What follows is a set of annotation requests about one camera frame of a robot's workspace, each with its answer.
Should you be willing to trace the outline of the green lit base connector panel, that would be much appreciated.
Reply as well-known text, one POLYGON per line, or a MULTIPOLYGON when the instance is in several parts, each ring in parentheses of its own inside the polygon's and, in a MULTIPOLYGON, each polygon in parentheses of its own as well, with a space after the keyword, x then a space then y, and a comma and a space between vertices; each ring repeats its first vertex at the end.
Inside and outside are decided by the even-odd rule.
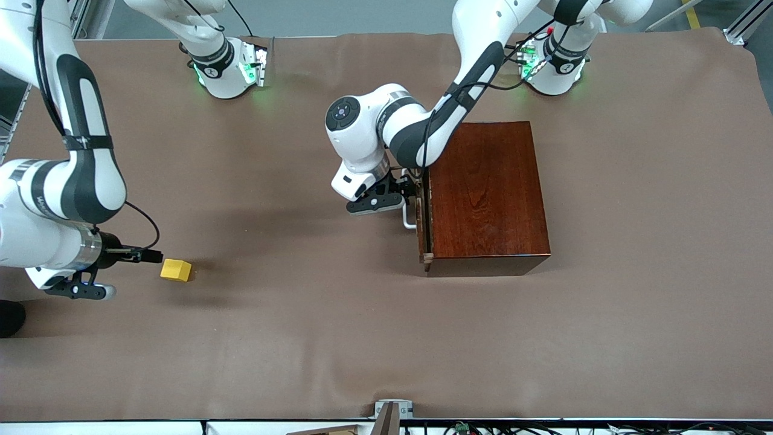
POLYGON ((531 80, 532 70, 539 63, 535 39, 527 39, 527 41, 520 44, 519 49, 512 60, 514 60, 519 67, 521 79, 525 80, 525 82, 529 82, 531 80))
POLYGON ((248 86, 264 86, 268 66, 268 47, 241 42, 240 71, 248 86))

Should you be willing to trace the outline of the dark wooden cabinet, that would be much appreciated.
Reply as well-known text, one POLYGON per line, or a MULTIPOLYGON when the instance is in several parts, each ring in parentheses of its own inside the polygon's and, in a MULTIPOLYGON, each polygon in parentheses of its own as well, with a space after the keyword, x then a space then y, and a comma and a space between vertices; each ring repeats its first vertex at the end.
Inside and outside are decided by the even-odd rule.
POLYGON ((524 276, 551 256, 529 121, 464 122, 428 170, 429 277, 524 276))

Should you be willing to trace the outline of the aluminium frame profile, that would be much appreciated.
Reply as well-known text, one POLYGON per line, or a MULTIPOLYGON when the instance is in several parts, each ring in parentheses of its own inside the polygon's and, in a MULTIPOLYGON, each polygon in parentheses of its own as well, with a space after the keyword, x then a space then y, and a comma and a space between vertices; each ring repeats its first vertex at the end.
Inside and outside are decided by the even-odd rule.
POLYGON ((67 0, 74 39, 102 39, 115 0, 67 0))
POLYGON ((729 27, 724 28, 726 41, 734 46, 745 47, 757 27, 771 11, 773 11, 773 0, 754 0, 729 27))

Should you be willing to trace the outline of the yellow block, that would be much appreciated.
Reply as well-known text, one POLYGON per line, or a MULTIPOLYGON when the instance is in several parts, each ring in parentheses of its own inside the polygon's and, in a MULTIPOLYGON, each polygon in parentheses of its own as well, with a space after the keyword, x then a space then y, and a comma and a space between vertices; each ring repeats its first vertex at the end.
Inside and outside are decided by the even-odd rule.
POLYGON ((193 265, 185 260, 164 259, 159 276, 162 279, 177 283, 188 283, 191 278, 191 270, 193 270, 193 265))

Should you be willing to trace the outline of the brown table cover mat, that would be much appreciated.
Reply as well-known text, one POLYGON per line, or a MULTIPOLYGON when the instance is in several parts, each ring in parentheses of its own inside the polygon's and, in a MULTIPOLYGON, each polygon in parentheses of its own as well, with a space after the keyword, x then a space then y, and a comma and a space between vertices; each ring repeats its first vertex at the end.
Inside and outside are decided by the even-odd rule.
POLYGON ((601 34, 529 120, 552 254, 525 276, 429 278, 399 213, 350 216, 324 126, 345 94, 455 77, 450 34, 277 39, 269 86, 211 97, 171 40, 83 40, 130 201, 196 265, 101 271, 108 301, 27 302, 0 340, 0 421, 773 418, 773 115, 717 28, 601 34))

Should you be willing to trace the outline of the light wood drawer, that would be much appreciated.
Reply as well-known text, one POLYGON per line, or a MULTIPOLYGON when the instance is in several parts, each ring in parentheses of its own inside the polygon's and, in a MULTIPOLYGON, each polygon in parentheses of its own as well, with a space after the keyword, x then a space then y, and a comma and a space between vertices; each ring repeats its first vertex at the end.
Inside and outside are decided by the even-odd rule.
POLYGON ((434 259, 432 251, 431 183, 429 177, 429 170, 424 170, 422 177, 417 182, 417 196, 415 198, 419 260, 427 276, 434 259))

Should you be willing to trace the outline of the grey metal table clamp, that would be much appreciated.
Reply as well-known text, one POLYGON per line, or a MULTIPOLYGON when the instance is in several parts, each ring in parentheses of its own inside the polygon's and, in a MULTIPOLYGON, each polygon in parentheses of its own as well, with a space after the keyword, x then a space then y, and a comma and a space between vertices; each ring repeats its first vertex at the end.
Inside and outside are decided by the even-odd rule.
POLYGON ((414 418, 414 403, 407 399, 381 399, 374 403, 373 419, 377 419, 379 413, 388 404, 394 403, 395 408, 400 415, 401 419, 413 419, 414 418))

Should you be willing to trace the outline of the black shoe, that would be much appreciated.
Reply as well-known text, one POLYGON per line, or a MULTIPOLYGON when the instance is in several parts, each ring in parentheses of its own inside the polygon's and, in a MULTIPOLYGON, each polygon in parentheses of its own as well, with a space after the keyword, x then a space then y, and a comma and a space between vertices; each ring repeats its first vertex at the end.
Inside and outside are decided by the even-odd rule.
POLYGON ((18 333, 27 319, 22 303, 0 300, 0 339, 11 338, 18 333))

